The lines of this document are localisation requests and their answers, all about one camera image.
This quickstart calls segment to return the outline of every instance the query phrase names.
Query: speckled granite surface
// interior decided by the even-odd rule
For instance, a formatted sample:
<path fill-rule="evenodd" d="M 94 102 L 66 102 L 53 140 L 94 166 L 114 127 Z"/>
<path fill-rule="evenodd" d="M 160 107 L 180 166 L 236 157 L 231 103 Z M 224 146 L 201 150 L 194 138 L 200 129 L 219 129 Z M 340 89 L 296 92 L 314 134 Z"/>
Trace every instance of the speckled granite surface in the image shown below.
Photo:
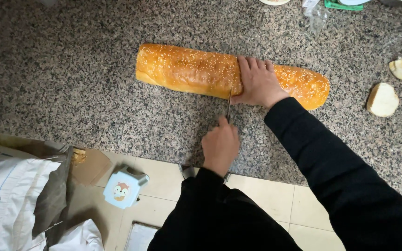
<path fill-rule="evenodd" d="M 331 82 L 312 113 L 402 194 L 402 81 L 387 63 L 402 55 L 402 8 L 370 2 L 332 9 L 321 35 L 309 32 L 300 1 L 0 0 L 0 133 L 53 140 L 199 166 L 201 137 L 226 101 L 135 80 L 141 43 L 253 55 L 300 66 Z M 365 109 L 372 86 L 392 84 L 392 117 Z M 265 110 L 231 108 L 242 146 L 232 172 L 307 185 L 264 125 Z"/>

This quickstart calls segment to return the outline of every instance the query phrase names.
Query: person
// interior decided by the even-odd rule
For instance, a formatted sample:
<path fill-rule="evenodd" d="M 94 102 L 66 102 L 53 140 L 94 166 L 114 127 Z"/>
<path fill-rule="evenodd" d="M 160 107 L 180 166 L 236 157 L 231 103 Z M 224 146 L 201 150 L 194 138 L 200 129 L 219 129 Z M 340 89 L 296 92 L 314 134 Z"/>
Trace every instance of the person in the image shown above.
<path fill-rule="evenodd" d="M 278 84 L 270 61 L 238 57 L 243 94 L 232 104 L 264 106 L 264 122 L 296 162 L 347 251 L 402 250 L 402 196 Z M 254 201 L 223 184 L 238 155 L 225 117 L 201 141 L 204 164 L 148 250 L 300 250 Z"/>

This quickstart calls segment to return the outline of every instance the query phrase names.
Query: hand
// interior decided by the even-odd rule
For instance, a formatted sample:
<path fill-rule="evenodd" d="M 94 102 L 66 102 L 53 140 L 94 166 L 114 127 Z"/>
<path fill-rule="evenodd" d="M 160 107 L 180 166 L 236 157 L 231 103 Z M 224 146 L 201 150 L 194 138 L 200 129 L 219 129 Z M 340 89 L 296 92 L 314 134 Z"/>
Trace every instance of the hand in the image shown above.
<path fill-rule="evenodd" d="M 224 177 L 238 156 L 240 141 L 238 129 L 227 123 L 226 117 L 220 116 L 219 126 L 208 132 L 201 140 L 204 151 L 203 167 Z"/>
<path fill-rule="evenodd" d="M 238 56 L 238 64 L 244 91 L 241 95 L 231 98 L 232 105 L 244 103 L 269 109 L 278 101 L 289 97 L 280 87 L 271 61 Z"/>

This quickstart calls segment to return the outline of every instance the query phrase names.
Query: beige floor tile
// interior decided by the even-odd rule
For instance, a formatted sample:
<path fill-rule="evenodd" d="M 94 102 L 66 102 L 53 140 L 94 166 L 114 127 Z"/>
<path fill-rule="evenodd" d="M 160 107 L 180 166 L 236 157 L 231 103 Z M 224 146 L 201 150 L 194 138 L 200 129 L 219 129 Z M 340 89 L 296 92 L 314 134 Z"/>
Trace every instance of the beige floor tile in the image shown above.
<path fill-rule="evenodd" d="M 140 201 L 136 205 L 126 208 L 124 211 L 116 251 L 124 250 L 133 221 L 162 227 L 165 219 L 176 206 L 175 201 L 144 195 L 139 196 L 139 198 Z"/>
<path fill-rule="evenodd" d="M 295 224 L 288 232 L 303 251 L 345 251 L 335 232 Z"/>
<path fill-rule="evenodd" d="M 112 152 L 106 152 L 106 151 L 102 151 L 102 152 L 113 163 L 111 168 L 109 168 L 109 170 L 96 183 L 96 186 L 104 188 L 106 186 L 106 184 L 108 183 L 109 177 L 111 177 L 111 174 L 113 174 L 114 169 L 116 167 L 120 167 L 122 164 L 126 164 L 126 165 L 128 165 L 130 167 L 133 167 L 134 162 L 136 160 L 136 157 L 120 155 L 120 154 L 116 154 L 116 153 L 112 153 Z"/>
<path fill-rule="evenodd" d="M 289 230 L 289 223 L 287 223 L 287 222 L 282 222 L 282 221 L 277 221 L 277 223 L 278 223 L 279 225 L 281 225 L 286 231 Z"/>
<path fill-rule="evenodd" d="M 289 223 L 333 231 L 325 208 L 308 187 L 296 186 Z"/>
<path fill-rule="evenodd" d="M 184 180 L 178 165 L 136 158 L 134 169 L 150 177 L 150 181 L 142 188 L 140 194 L 178 201 L 181 194 L 181 182 Z"/>
<path fill-rule="evenodd" d="M 240 189 L 274 220 L 289 222 L 294 185 L 232 174 L 226 183 Z"/>
<path fill-rule="evenodd" d="M 123 210 L 104 200 L 104 188 L 74 185 L 70 190 L 68 227 L 92 219 L 99 228 L 105 250 L 114 250 Z"/>

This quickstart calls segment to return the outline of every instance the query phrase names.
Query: light blue stool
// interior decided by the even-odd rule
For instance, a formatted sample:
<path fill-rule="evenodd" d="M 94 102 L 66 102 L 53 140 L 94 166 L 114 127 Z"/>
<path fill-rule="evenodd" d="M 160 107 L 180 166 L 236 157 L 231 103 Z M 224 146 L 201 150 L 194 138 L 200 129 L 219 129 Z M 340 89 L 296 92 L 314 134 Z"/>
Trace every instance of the light blue stool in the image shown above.
<path fill-rule="evenodd" d="M 137 203 L 139 191 L 150 180 L 147 174 L 134 175 L 127 169 L 126 166 L 112 174 L 103 191 L 105 201 L 122 209 Z"/>

